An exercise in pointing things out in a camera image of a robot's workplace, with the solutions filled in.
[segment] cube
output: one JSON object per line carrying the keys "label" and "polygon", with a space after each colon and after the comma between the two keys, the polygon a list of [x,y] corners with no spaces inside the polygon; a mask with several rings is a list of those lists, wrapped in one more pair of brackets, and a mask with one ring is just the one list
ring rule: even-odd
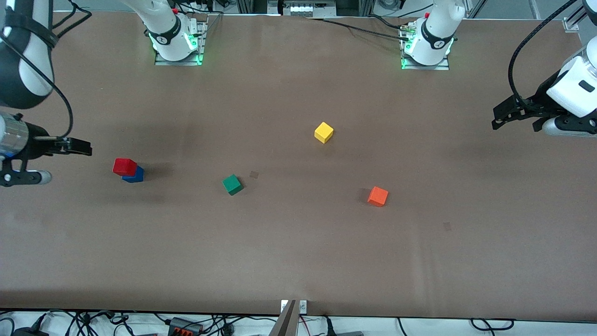
{"label": "cube", "polygon": [[240,190],[243,189],[241,181],[239,181],[236,175],[234,174],[225,178],[222,181],[222,184],[224,185],[224,188],[226,188],[226,191],[230,194],[230,196],[238,193]]}
{"label": "cube", "polygon": [[367,202],[375,206],[383,206],[386,204],[387,194],[387,190],[381,189],[380,187],[373,187],[371,193],[369,193]]}
{"label": "cube", "polygon": [[129,158],[119,157],[114,160],[112,172],[120,176],[135,176],[137,163]]}
{"label": "cube", "polygon": [[137,183],[143,182],[143,178],[145,177],[145,170],[143,168],[137,166],[137,170],[135,171],[135,175],[133,176],[123,176],[121,177],[123,181],[128,183]]}
{"label": "cube", "polygon": [[332,134],[334,134],[334,129],[326,123],[321,123],[321,125],[315,129],[315,137],[317,140],[323,143],[328,142],[328,140],[332,137]]}

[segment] table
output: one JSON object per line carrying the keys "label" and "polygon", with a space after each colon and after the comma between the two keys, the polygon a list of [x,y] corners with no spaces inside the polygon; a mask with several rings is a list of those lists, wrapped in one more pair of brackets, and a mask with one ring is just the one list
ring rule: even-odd
{"label": "table", "polygon": [[[94,155],[36,160],[52,183],[0,193],[0,306],[595,320],[595,143],[491,129],[536,25],[465,20],[449,71],[406,71],[394,40],[225,17],[188,68],[153,66],[134,14],[94,13],[53,53]],[[519,91],[579,47],[547,25]],[[67,121],[56,95],[25,118]],[[147,181],[121,181],[116,157]],[[364,200],[375,185],[385,207]]]}

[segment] yellow cube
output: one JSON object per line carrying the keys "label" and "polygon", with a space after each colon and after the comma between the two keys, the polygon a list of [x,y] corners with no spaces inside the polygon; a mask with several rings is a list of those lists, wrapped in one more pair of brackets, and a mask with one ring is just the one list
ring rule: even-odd
{"label": "yellow cube", "polygon": [[323,143],[326,143],[332,137],[332,134],[334,134],[334,129],[326,123],[321,123],[321,125],[315,129],[315,137]]}

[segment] orange cube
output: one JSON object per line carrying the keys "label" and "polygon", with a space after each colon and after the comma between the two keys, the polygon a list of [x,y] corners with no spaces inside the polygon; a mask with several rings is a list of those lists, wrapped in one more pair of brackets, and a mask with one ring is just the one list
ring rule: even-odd
{"label": "orange cube", "polygon": [[381,189],[380,187],[373,187],[373,189],[371,189],[371,194],[369,194],[369,199],[367,199],[367,202],[375,206],[383,206],[384,204],[386,204],[387,194],[387,190]]}

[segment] red wire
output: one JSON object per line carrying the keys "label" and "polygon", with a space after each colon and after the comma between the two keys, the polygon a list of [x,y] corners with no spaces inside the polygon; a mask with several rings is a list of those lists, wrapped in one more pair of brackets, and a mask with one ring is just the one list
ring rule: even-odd
{"label": "red wire", "polygon": [[304,328],[307,330],[307,335],[311,336],[311,333],[309,332],[309,327],[307,326],[307,321],[304,320],[303,316],[301,316],[300,319],[303,321]]}

